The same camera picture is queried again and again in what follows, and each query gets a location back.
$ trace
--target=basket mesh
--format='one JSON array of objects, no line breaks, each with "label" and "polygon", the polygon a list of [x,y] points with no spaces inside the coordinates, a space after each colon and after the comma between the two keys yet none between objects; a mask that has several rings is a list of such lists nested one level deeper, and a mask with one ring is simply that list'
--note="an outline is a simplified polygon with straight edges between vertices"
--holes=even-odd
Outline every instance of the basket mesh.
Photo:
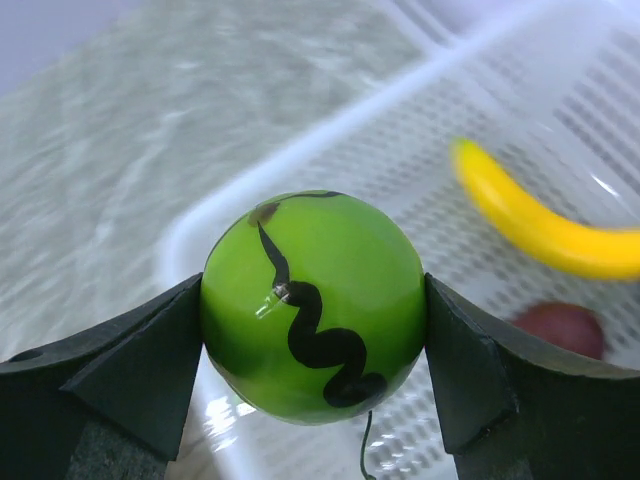
[{"label": "basket mesh", "polygon": [[[606,360],[640,367],[637,286],[582,280],[520,253],[474,210],[450,167],[452,140],[471,137],[557,212],[585,223],[637,223],[640,35],[622,20],[608,22],[598,9],[573,8],[532,22],[217,212],[194,243],[193,270],[227,225],[264,198],[343,191],[385,211],[426,271],[490,313],[509,320],[552,299],[593,308],[603,319]],[[269,478],[345,478],[325,430],[310,433],[259,413],[241,420],[255,435]],[[364,420],[350,427],[357,445]],[[426,359],[376,410],[367,447],[379,480],[428,478],[445,460]]]}]

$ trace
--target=black squiggly line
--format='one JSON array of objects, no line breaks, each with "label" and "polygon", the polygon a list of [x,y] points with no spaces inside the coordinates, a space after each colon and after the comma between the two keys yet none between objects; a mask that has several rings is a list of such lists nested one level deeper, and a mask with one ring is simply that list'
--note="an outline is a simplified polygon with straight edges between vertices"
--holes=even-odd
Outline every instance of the black squiggly line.
[{"label": "black squiggly line", "polygon": [[293,193],[291,195],[288,195],[278,200],[278,202],[282,202],[290,198],[331,198],[331,197],[338,197],[342,195],[345,195],[345,194],[340,192],[332,192],[332,191],[327,191],[323,193],[302,192],[302,193]]},{"label": "black squiggly line", "polygon": [[379,373],[362,375],[367,363],[367,348],[353,330],[331,328],[318,332],[322,317],[322,297],[318,288],[307,282],[290,279],[289,264],[264,228],[258,223],[260,241],[275,268],[272,287],[287,305],[298,307],[288,334],[288,346],[293,357],[308,368],[342,366],[323,390],[332,407],[345,408],[361,404],[358,412],[373,407],[387,389]]}]

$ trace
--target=white plastic basket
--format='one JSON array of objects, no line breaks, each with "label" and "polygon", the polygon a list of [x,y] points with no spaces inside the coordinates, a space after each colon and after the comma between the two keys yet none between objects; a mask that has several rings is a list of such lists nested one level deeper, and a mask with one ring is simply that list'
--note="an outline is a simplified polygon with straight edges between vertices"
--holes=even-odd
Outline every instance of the white plastic basket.
[{"label": "white plastic basket", "polygon": [[[605,1],[520,6],[454,42],[384,91],[318,126],[177,219],[159,245],[158,284],[201,271],[216,239],[272,195],[343,191],[407,233],[425,270],[491,313],[558,298],[604,319],[606,360],[640,367],[637,285],[585,281],[507,244],[468,202],[450,168],[454,136],[494,152],[561,214],[640,223],[640,26]],[[203,357],[193,407],[225,480],[358,479],[363,419],[295,427],[237,401]],[[425,359],[374,413],[371,473],[455,479]]]}]

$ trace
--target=plastic toy fruit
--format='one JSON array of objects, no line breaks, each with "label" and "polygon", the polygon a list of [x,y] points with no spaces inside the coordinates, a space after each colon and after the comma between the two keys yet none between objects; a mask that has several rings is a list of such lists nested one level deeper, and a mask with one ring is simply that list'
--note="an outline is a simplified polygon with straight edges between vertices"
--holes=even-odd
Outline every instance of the plastic toy fruit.
[{"label": "plastic toy fruit", "polygon": [[424,346],[420,258],[382,212],[336,192],[258,205],[213,248],[201,287],[209,356],[246,402],[323,424],[370,410]]},{"label": "plastic toy fruit", "polygon": [[469,140],[454,145],[453,157],[458,178],[476,207],[524,252],[558,270],[583,277],[640,277],[640,229],[591,228],[557,215]]},{"label": "plastic toy fruit", "polygon": [[513,324],[556,347],[602,360],[604,335],[591,310],[567,303],[540,303]]}]

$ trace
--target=toy ball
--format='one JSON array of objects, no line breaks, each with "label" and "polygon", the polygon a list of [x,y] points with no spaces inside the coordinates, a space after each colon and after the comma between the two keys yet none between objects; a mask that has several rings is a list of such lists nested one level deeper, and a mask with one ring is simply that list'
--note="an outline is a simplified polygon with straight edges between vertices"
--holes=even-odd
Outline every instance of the toy ball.
[{"label": "toy ball", "polygon": [[231,388],[289,423],[364,413],[424,345],[420,258],[382,212],[330,191],[280,195],[218,240],[201,284],[205,346]]}]

